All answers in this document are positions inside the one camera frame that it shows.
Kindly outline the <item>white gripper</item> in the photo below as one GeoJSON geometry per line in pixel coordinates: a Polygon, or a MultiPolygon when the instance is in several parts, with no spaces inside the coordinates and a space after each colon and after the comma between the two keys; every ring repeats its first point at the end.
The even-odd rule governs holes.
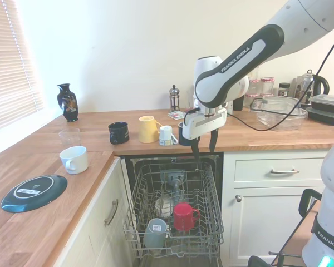
{"type": "Polygon", "coordinates": [[[227,120],[227,110],[220,109],[213,116],[205,117],[203,113],[189,113],[183,122],[183,137],[191,140],[190,146],[197,162],[200,161],[199,141],[200,136],[210,132],[209,151],[214,152],[217,144],[220,127],[227,120]]]}

